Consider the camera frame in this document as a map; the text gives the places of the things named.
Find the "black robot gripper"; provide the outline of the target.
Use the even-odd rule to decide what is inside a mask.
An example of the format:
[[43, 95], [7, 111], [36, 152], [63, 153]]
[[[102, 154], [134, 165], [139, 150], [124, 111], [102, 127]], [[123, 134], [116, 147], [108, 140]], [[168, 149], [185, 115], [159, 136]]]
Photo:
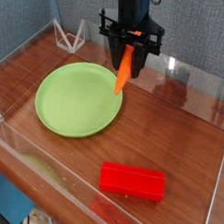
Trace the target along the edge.
[[116, 71], [120, 68], [126, 45], [141, 43], [135, 45], [132, 53], [131, 77], [138, 78], [139, 72], [145, 67], [147, 53], [159, 55], [164, 28], [149, 15], [145, 15], [137, 25], [123, 23], [118, 18], [118, 9], [102, 8], [99, 15], [99, 33], [109, 40], [112, 65]]

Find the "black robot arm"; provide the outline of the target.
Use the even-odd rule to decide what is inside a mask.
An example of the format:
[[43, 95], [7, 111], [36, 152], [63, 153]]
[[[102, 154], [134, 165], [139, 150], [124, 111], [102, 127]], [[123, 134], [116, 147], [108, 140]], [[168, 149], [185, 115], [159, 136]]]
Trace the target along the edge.
[[99, 12], [101, 24], [99, 34], [109, 40], [112, 65], [115, 70], [121, 66], [124, 49], [134, 48], [131, 54], [131, 77], [138, 78], [144, 68], [147, 55], [159, 56], [164, 28], [149, 15], [151, 0], [118, 0], [114, 8], [102, 8]]

